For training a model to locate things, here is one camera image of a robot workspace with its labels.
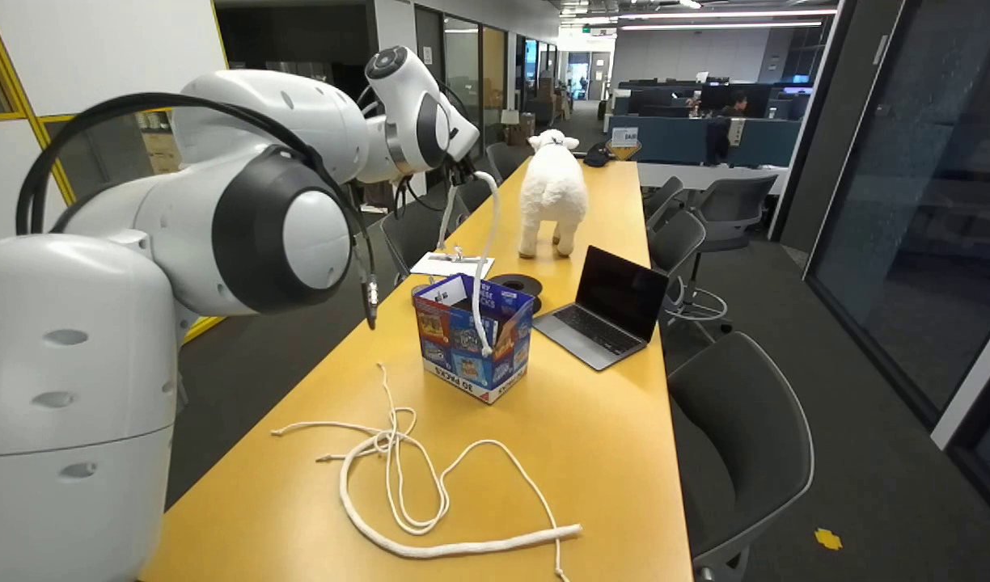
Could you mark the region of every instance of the table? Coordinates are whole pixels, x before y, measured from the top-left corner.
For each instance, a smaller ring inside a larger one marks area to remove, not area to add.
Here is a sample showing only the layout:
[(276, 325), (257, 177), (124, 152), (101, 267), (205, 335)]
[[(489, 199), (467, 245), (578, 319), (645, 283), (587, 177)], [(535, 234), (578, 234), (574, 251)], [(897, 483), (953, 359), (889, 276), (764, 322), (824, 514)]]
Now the table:
[[(501, 237), (490, 276), (526, 273), (544, 281), (544, 306), (556, 306), (571, 297), (587, 241), (646, 262), (634, 161), (585, 168), (587, 216), (571, 259), (554, 259), (549, 225), (541, 234), (541, 256), (517, 259), (520, 176), (498, 190)], [(490, 199), (457, 231), (450, 245), (486, 249), (489, 221)], [(339, 509), (339, 463), (316, 463), (362, 435), (343, 430), (270, 435), (276, 428), (321, 417), (380, 428), (389, 405), (375, 363), (384, 364), (394, 401), (417, 407), (413, 435), (429, 445), (437, 466), (480, 435), (501, 439), (536, 478), (556, 519), (581, 523), (581, 537), (564, 542), (564, 568), (571, 582), (692, 579), (661, 335), (650, 348), (596, 375), (535, 334), (526, 375), (501, 401), (480, 405), (422, 373), (410, 309), (413, 283), (419, 277), (394, 289), (379, 309), (379, 329), (357, 325), (165, 514), (162, 542), (143, 582), (549, 582), (554, 546), (429, 561), (375, 549)], [(362, 458), (352, 475), (360, 510), (405, 542), (489, 540), (546, 528), (541, 504), (498, 454), (473, 457), (453, 473), (450, 490), (446, 523), (427, 540), (410, 540), (389, 517), (380, 458)], [(410, 509), (433, 510), (427, 483), (410, 484)]]

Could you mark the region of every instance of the laptop keyboard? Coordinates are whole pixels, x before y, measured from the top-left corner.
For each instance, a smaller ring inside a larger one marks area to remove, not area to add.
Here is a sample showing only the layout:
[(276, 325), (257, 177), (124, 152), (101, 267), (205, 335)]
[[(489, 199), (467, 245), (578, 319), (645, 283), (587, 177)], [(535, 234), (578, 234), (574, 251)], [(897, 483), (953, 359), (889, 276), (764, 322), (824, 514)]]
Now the laptop keyboard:
[(570, 306), (556, 314), (566, 325), (578, 329), (581, 335), (596, 338), (597, 346), (604, 346), (609, 351), (624, 351), (634, 348), (634, 338), (624, 335), (622, 329), (601, 322), (597, 316), (592, 316), (587, 309)]

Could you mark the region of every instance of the open laptop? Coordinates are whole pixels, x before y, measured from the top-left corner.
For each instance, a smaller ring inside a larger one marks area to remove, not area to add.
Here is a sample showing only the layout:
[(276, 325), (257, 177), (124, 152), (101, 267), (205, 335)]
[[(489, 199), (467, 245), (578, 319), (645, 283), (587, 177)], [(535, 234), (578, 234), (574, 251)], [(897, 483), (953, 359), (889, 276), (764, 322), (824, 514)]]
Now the open laptop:
[(665, 276), (587, 245), (574, 300), (536, 316), (535, 329), (601, 373), (650, 343), (663, 291)]

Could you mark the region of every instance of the wooden table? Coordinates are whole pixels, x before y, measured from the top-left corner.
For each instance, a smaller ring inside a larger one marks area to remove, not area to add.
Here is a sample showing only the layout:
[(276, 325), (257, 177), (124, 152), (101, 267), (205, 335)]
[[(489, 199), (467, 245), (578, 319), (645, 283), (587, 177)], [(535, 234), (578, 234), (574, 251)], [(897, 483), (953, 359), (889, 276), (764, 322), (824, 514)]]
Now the wooden table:
[[(498, 190), (498, 273), (544, 281), (544, 306), (571, 297), (585, 245), (596, 241), (646, 262), (637, 168), (613, 161), (585, 168), (587, 216), (571, 259), (554, 259), (549, 225), (536, 259), (517, 259), (520, 171)], [(481, 251), (490, 199), (459, 225), (450, 245)], [(690, 542), (676, 475), (661, 335), (627, 363), (596, 375), (541, 334), (526, 375), (490, 407), (422, 373), (410, 289), (405, 281), (379, 309), (379, 329), (357, 325), (302, 386), (262, 417), (165, 517), (162, 546), (144, 582), (549, 582), (554, 546), (498, 556), (396, 559), (372, 546), (347, 519), (337, 497), (339, 463), (362, 435), (307, 430), (270, 435), (298, 421), (357, 421), (380, 428), (389, 405), (380, 363), (396, 405), (417, 407), (413, 435), (443, 468), (467, 444), (508, 444), (531, 468), (560, 523), (581, 523), (564, 542), (571, 582), (680, 582), (690, 579)], [(453, 514), (437, 535), (410, 540), (394, 531), (380, 494), (380, 458), (357, 466), (352, 494), (372, 528), (405, 542), (489, 540), (546, 528), (531, 487), (496, 450), (474, 454), (450, 475)], [(410, 509), (433, 510), (427, 483), (410, 484)]]

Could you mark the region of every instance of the desk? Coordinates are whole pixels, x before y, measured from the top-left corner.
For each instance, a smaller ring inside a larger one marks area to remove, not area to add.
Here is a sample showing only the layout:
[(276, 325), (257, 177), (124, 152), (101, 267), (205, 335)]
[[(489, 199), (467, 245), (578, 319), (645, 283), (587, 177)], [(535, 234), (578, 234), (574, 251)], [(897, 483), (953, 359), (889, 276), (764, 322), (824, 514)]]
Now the desk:
[[(585, 168), (587, 216), (571, 259), (554, 259), (549, 225), (541, 256), (517, 259), (517, 186), (501, 186), (501, 237), (496, 276), (526, 273), (544, 281), (544, 305), (571, 297), (585, 245), (646, 262), (637, 164)], [(481, 249), (490, 199), (450, 239)], [(262, 417), (165, 517), (162, 546), (143, 582), (549, 582), (554, 546), (496, 556), (410, 561), (375, 549), (337, 501), (337, 463), (362, 435), (307, 430), (267, 435), (298, 421), (384, 424), (384, 363), (396, 405), (417, 407), (413, 435), (446, 466), (480, 435), (505, 439), (549, 497), (560, 523), (581, 523), (564, 542), (571, 582), (690, 579), (690, 542), (676, 475), (676, 444), (665, 405), (661, 335), (627, 363), (592, 375), (581, 363), (535, 334), (526, 375), (490, 407), (422, 373), (405, 281), (379, 309), (379, 329), (357, 325), (295, 391)], [(380, 463), (357, 466), (352, 494), (366, 519), (405, 542), (508, 537), (546, 528), (541, 504), (498, 454), (480, 454), (450, 478), (453, 510), (427, 540), (390, 528), (380, 494)], [(410, 487), (417, 514), (433, 510), (429, 487)]]

